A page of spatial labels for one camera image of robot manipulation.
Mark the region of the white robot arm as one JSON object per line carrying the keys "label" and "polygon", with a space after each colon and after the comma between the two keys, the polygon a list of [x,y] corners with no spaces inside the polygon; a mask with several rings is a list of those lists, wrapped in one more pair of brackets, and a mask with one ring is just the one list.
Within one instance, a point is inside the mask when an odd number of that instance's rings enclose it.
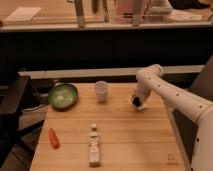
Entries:
{"label": "white robot arm", "polygon": [[146,101],[154,91],[195,123],[198,131],[191,168],[213,171],[213,102],[164,81],[162,75],[163,68],[159,64],[139,69],[132,103],[139,111],[146,109]]}

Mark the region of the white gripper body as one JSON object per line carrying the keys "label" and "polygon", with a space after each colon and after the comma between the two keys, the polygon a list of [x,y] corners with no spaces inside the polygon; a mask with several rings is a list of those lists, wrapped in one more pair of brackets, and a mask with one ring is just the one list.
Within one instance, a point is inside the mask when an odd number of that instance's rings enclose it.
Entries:
{"label": "white gripper body", "polygon": [[140,107],[135,106],[135,108],[138,111],[143,111],[148,108],[146,101],[147,101],[148,97],[150,96],[150,94],[151,94],[151,92],[142,92],[142,91],[139,91],[137,88],[133,89],[132,99],[134,97],[139,97],[140,103],[141,103]]}

